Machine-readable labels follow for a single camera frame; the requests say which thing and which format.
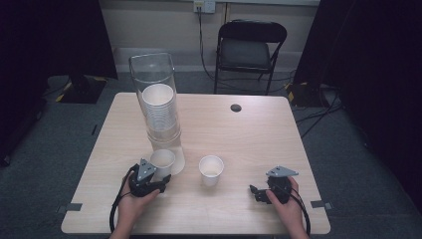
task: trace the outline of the forearm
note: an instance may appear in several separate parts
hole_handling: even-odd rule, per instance
[[[117,223],[109,239],[128,239],[132,228],[133,224],[131,223]]]
[[[304,227],[297,226],[293,228],[288,228],[289,235],[292,239],[309,239],[307,232]]]

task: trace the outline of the white wall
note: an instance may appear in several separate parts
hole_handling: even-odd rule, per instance
[[[199,19],[193,3],[187,1],[102,0],[103,15],[117,69],[125,71],[130,56],[148,52],[169,52],[179,71],[200,71]],[[278,61],[280,71],[294,69],[314,20],[317,6],[216,3],[215,14],[202,15],[204,60],[215,65],[217,34],[229,20],[256,19],[278,22],[288,30],[288,38]]]

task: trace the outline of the black equipment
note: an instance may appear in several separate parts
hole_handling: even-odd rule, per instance
[[[136,197],[143,197],[155,189],[159,189],[160,193],[163,193],[165,190],[165,184],[170,181],[171,174],[164,177],[162,181],[151,182],[151,179],[156,171],[156,167],[146,161],[145,159],[140,160],[140,164],[136,164],[129,169],[126,176],[123,178],[121,183],[120,190],[115,198],[114,203],[112,204],[111,212],[109,213],[109,229],[114,231],[114,214],[115,210],[118,207],[121,199],[128,194],[132,194]],[[124,195],[121,195],[124,185],[126,184],[127,179],[129,179],[129,188],[130,192]]]
[[[279,201],[283,204],[287,203],[292,197],[300,206],[302,212],[304,213],[305,220],[307,221],[307,234],[311,235],[311,222],[310,217],[308,216],[307,209],[305,208],[304,202],[301,199],[301,196],[298,194],[298,197],[292,195],[292,184],[288,179],[288,176],[299,175],[297,172],[292,171],[288,168],[276,166],[266,173],[268,177],[268,186],[269,189],[274,192]],[[258,202],[266,202],[267,204],[272,204],[270,199],[266,194],[268,189],[258,189],[253,185],[249,185],[251,192],[255,195],[255,199]]]

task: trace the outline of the electrical outlet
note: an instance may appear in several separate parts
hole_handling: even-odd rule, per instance
[[[193,1],[193,12],[199,12],[198,9],[201,9],[201,12],[205,13],[204,1]]]
[[[215,13],[215,1],[204,2],[205,13]]]

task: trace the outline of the hand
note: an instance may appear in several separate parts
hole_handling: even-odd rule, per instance
[[[117,225],[109,237],[110,239],[129,238],[134,223],[142,214],[146,205],[159,194],[159,189],[156,189],[143,197],[135,197],[129,192],[129,184],[128,181],[126,181],[121,192],[121,195],[124,195],[124,197],[118,204]]]
[[[299,199],[298,194],[299,186],[292,177],[289,177],[289,181],[292,183],[292,195]],[[282,204],[276,195],[271,191],[266,191],[268,198],[271,203],[273,203],[276,208],[277,213],[279,214],[280,219],[283,224],[288,229],[288,232],[292,239],[299,238],[309,238],[307,232],[304,229],[304,222],[302,220],[302,210],[298,203],[291,197],[289,201],[285,204]]]

